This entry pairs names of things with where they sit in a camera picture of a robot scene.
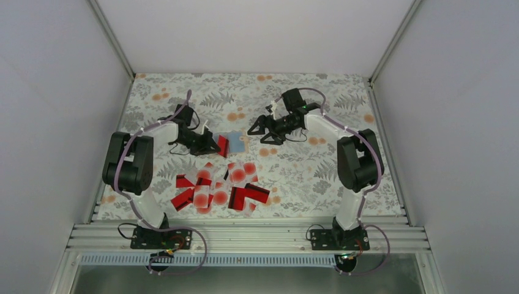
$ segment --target white wall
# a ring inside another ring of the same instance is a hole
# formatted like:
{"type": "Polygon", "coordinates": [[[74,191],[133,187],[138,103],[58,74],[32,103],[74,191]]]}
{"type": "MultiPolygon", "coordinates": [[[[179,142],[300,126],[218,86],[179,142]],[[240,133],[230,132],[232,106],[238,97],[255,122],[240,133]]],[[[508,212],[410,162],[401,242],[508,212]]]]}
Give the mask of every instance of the white wall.
{"type": "Polygon", "coordinates": [[[135,72],[370,76],[413,0],[98,0],[135,72]]]}
{"type": "Polygon", "coordinates": [[[0,28],[0,292],[46,293],[130,80],[87,1],[3,0],[0,28]]]}
{"type": "Polygon", "coordinates": [[[519,2],[424,1],[376,84],[446,289],[517,293],[519,2]]]}

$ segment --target aluminum frame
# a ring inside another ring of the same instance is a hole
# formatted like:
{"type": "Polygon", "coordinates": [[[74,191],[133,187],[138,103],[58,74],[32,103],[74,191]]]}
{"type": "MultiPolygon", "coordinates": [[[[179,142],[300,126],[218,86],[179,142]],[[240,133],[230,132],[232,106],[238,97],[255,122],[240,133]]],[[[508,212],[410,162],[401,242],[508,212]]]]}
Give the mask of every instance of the aluminum frame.
{"type": "Polygon", "coordinates": [[[368,98],[370,99],[370,103],[373,109],[373,115],[375,117],[375,123],[378,128],[379,138],[382,142],[382,147],[384,148],[384,153],[386,155],[387,165],[389,167],[389,172],[391,172],[391,177],[393,179],[393,184],[395,185],[395,191],[397,193],[398,201],[401,204],[402,209],[405,211],[403,215],[407,216],[409,219],[409,225],[413,226],[416,224],[416,218],[414,218],[414,214],[412,211],[409,211],[409,205],[406,203],[405,195],[402,190],[402,186],[400,183],[400,178],[398,177],[397,168],[395,165],[395,160],[393,157],[393,153],[391,151],[391,147],[389,146],[389,142],[387,140],[386,130],[384,128],[384,123],[382,120],[382,116],[380,114],[380,110],[378,108],[378,103],[376,101],[375,90],[373,89],[373,84],[370,83],[368,78],[364,79],[364,86],[366,87],[366,91],[368,92],[368,98]]]}

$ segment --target white cable tie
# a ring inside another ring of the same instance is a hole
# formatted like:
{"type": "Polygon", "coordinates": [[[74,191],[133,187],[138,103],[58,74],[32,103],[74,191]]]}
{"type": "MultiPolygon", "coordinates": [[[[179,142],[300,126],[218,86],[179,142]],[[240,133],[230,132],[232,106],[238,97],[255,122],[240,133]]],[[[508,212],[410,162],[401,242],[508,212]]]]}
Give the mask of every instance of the white cable tie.
{"type": "Polygon", "coordinates": [[[207,122],[208,122],[208,120],[206,120],[206,121],[204,122],[204,124],[202,125],[202,129],[200,130],[200,134],[201,134],[201,135],[204,134],[204,131],[206,130],[206,128],[207,128],[208,130],[210,130],[210,128],[207,126],[207,122]]]}

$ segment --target gray leaf pattern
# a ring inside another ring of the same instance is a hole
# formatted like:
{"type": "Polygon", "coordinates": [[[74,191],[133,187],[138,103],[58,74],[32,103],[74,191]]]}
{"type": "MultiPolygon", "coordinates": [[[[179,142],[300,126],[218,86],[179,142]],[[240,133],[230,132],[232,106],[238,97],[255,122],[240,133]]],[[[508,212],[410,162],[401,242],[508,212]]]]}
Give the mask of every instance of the gray leaf pattern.
{"type": "MultiPolygon", "coordinates": [[[[193,91],[190,106],[200,119],[209,122],[214,133],[238,131],[246,133],[259,115],[266,114],[265,106],[282,92],[311,87],[327,96],[324,109],[353,129],[371,128],[378,135],[371,119],[373,112],[362,78],[338,74],[251,74],[251,73],[147,73],[136,75],[130,100],[122,119],[122,130],[134,132],[153,123],[161,116],[175,111],[184,102],[188,89],[193,91]]],[[[322,100],[317,93],[302,91],[307,102],[322,100]]],[[[286,114],[282,102],[279,115],[286,114]]],[[[213,206],[201,214],[192,206],[177,212],[170,200],[183,189],[175,187],[175,177],[193,167],[201,168],[206,162],[221,167],[216,177],[223,176],[226,164],[235,161],[254,162],[259,177],[258,185],[269,189],[269,203],[257,204],[252,217],[310,217],[332,216],[337,213],[345,189],[337,176],[336,142],[327,142],[319,134],[307,132],[306,142],[285,142],[281,146],[260,144],[260,136],[243,136],[248,152],[230,154],[223,158],[216,154],[193,157],[174,156],[164,146],[154,156],[154,177],[151,191],[157,203],[171,218],[240,218],[243,215],[226,205],[213,206]]],[[[288,136],[294,140],[303,137],[299,132],[288,136]]],[[[385,162],[385,152],[381,151],[385,162]]],[[[127,201],[105,189],[101,219],[134,219],[127,201]]],[[[383,175],[381,187],[369,194],[364,215],[398,215],[400,204],[389,169],[383,175]]]]}
{"type": "Polygon", "coordinates": [[[319,193],[319,194],[321,194],[321,195],[324,195],[324,193],[326,192],[326,190],[327,190],[328,188],[330,188],[331,186],[332,186],[332,185],[331,185],[330,183],[328,183],[327,181],[323,181],[323,180],[321,180],[321,181],[319,181],[319,182],[317,182],[317,183],[315,183],[315,184],[313,185],[312,190],[313,190],[314,192],[316,192],[316,193],[319,193]]]}
{"type": "Polygon", "coordinates": [[[151,188],[151,191],[161,194],[163,193],[167,188],[171,187],[173,185],[171,181],[168,181],[167,179],[161,179],[159,182],[155,183],[153,187],[151,188]]]}

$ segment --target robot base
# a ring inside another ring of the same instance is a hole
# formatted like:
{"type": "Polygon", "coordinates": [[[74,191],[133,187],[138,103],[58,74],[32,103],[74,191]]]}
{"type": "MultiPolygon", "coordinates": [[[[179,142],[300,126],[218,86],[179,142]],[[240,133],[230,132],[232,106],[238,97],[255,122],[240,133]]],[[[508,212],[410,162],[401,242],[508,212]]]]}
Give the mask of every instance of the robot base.
{"type": "Polygon", "coordinates": [[[363,251],[370,249],[368,233],[362,228],[345,231],[345,238],[337,240],[332,230],[310,230],[312,250],[316,251],[358,251],[359,243],[363,251]]]}
{"type": "MultiPolygon", "coordinates": [[[[160,228],[169,228],[168,218],[164,214],[164,220],[160,225],[160,228]]],[[[132,242],[130,248],[132,249],[174,249],[179,244],[179,240],[183,239],[184,244],[182,245],[183,250],[189,250],[191,248],[191,230],[173,230],[169,232],[157,232],[148,228],[136,227],[133,230],[132,242]]]]}

